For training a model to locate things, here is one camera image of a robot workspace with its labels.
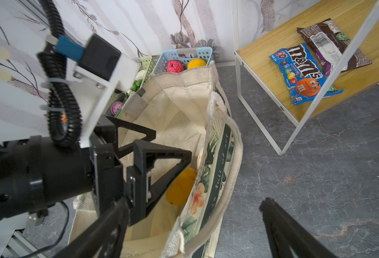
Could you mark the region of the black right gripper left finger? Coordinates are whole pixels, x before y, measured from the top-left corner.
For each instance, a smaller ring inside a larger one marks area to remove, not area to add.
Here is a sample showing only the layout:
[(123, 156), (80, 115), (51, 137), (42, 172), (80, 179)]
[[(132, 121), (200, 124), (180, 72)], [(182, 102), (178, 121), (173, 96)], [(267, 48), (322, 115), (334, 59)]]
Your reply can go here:
[(56, 258), (119, 258), (129, 222), (129, 206), (121, 198), (80, 236), (55, 255)]

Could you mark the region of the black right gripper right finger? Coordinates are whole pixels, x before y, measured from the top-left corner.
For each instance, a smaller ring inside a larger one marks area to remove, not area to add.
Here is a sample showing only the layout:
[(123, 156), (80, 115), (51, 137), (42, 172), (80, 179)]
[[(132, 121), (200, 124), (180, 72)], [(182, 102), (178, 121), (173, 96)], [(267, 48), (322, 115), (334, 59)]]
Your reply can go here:
[(274, 199), (266, 198), (259, 207), (274, 258), (334, 258)]

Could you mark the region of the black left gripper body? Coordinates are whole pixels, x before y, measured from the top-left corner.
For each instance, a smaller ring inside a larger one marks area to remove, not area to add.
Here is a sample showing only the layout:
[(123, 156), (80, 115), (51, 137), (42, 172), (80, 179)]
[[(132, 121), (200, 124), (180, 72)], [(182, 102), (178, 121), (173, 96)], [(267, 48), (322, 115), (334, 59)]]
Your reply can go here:
[(117, 127), (101, 116), (89, 138), (93, 164), (92, 198), (98, 216), (108, 211), (123, 195), (123, 165), (115, 154)]

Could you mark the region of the yellow apple toy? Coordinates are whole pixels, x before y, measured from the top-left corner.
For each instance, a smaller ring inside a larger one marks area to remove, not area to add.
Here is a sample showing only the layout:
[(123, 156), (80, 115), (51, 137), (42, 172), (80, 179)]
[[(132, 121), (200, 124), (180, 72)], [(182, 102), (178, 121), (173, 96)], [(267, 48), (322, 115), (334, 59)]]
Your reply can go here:
[(166, 199), (175, 206), (186, 204), (197, 177), (197, 171), (191, 167), (186, 168), (171, 183), (166, 192)]

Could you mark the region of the cream canvas tote bag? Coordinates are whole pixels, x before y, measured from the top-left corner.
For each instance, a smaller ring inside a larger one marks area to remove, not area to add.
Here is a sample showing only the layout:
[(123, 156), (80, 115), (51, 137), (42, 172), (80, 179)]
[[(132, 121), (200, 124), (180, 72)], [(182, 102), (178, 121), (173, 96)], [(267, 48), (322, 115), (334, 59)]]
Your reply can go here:
[(187, 258), (221, 228), (242, 163), (241, 133), (214, 61), (153, 75), (118, 118), (82, 136), (94, 168), (80, 205), (96, 210), (60, 258)]

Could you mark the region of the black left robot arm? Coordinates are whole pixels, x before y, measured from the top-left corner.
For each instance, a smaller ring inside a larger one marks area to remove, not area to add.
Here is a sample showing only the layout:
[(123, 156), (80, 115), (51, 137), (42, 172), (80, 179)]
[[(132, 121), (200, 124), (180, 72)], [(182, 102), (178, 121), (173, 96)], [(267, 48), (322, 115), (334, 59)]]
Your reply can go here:
[(63, 148), (39, 135), (0, 144), (0, 220), (91, 192), (98, 215), (124, 199), (133, 226), (192, 160), (191, 151), (155, 138), (155, 130), (101, 116), (89, 147)]

